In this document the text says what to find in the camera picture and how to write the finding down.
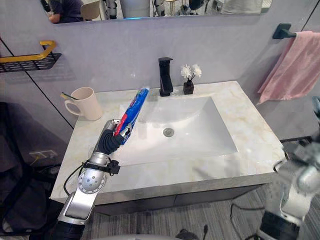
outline black towel bar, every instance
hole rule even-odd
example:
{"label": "black towel bar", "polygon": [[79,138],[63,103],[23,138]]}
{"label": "black towel bar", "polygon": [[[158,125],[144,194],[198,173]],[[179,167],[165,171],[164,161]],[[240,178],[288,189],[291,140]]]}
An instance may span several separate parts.
{"label": "black towel bar", "polygon": [[297,34],[290,32],[289,31],[290,27],[291,27],[291,23],[280,23],[276,28],[272,38],[273,39],[295,38]]}

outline white artificial flower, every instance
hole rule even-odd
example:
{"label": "white artificial flower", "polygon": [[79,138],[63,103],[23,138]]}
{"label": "white artificial flower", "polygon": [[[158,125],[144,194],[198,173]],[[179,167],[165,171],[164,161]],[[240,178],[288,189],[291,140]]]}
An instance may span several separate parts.
{"label": "white artificial flower", "polygon": [[201,68],[199,67],[199,65],[198,64],[194,64],[194,65],[192,65],[192,67],[193,67],[194,75],[196,75],[198,78],[201,78],[202,71],[201,71]]}
{"label": "white artificial flower", "polygon": [[181,76],[185,79],[191,77],[191,67],[189,65],[184,65],[181,67]]}

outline mug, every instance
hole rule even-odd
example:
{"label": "mug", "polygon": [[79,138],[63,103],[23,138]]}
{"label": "mug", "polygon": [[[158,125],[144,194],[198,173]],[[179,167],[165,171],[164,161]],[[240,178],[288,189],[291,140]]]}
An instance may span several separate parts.
{"label": "mug", "polygon": [[[70,113],[77,116],[84,116],[90,121],[101,118],[103,112],[97,101],[95,91],[91,87],[80,87],[71,93],[71,97],[78,100],[72,99],[64,101],[65,108]],[[79,112],[71,110],[68,104],[75,105],[79,109]]]}

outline mirror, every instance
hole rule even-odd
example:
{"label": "mirror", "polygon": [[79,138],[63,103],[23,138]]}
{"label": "mirror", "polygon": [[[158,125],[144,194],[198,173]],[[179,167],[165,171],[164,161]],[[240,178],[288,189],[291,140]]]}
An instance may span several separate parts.
{"label": "mirror", "polygon": [[39,0],[54,24],[167,16],[264,14],[272,0]]}

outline grout line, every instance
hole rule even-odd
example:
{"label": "grout line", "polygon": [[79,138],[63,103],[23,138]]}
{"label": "grout line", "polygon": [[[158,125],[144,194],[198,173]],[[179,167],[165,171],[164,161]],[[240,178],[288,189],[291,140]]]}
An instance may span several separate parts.
{"label": "grout line", "polygon": [[[1,42],[3,43],[4,47],[9,51],[9,53],[12,56],[15,56],[13,54],[13,52],[9,49],[9,47],[5,44],[5,42],[2,40],[2,38],[0,38]],[[48,98],[48,96],[44,93],[44,91],[42,91],[42,89],[39,87],[39,85],[35,82],[35,80],[33,80],[33,78],[30,76],[30,74],[27,71],[24,71],[26,73],[26,75],[31,79],[31,81],[35,84],[35,86],[40,90],[40,92],[44,95],[44,97],[49,101],[49,103],[51,103],[51,105],[54,107],[54,109],[61,115],[61,117],[68,123],[68,125],[74,129],[74,127],[70,124],[70,122],[68,122],[68,120],[62,115],[62,113],[57,109],[57,107],[52,103],[52,101],[50,101],[50,99]]]}
{"label": "grout line", "polygon": [[312,16],[312,14],[313,14],[314,11],[316,10],[316,8],[317,8],[317,6],[319,5],[319,3],[320,3],[320,0],[319,0],[319,1],[316,3],[316,5],[314,6],[314,8],[313,8],[312,12],[310,13],[308,19],[306,20],[305,24],[303,25],[301,31],[303,31],[303,30],[305,29],[305,26],[308,24],[308,22],[309,22],[309,20],[310,20],[310,18],[311,18],[311,16]]}

